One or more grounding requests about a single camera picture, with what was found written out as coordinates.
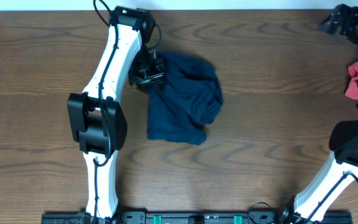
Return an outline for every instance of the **wooden surface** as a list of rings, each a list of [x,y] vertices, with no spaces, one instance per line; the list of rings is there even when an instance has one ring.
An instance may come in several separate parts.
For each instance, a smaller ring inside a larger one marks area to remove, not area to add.
[[[212,62],[224,106],[201,146],[146,138],[147,95],[127,85],[128,137],[117,163],[123,205],[149,210],[281,207],[328,156],[358,48],[317,29],[328,11],[159,11],[162,49]],[[87,173],[66,100],[92,77],[107,29],[92,11],[0,12],[0,223],[77,211]],[[358,223],[358,186],[332,205]]]

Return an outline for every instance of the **red cloth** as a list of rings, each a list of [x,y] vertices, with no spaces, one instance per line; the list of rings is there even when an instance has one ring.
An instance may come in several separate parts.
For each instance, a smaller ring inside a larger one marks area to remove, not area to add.
[[[349,71],[349,75],[352,77],[352,80],[349,83],[349,87],[345,92],[345,96],[353,100],[358,100],[358,87],[356,83],[356,81],[358,81],[358,62],[349,66],[347,70]]]

